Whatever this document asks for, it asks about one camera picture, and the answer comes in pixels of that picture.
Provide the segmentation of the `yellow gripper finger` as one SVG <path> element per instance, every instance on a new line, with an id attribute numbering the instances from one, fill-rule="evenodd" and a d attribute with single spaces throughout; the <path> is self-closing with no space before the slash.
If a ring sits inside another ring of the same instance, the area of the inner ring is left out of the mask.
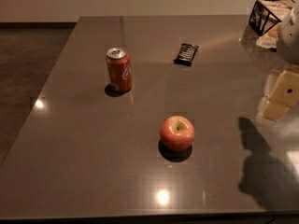
<path id="1" fill-rule="evenodd" d="M 281 119 L 299 101 L 299 67 L 273 70 L 264 86 L 259 116 L 271 121 Z"/>

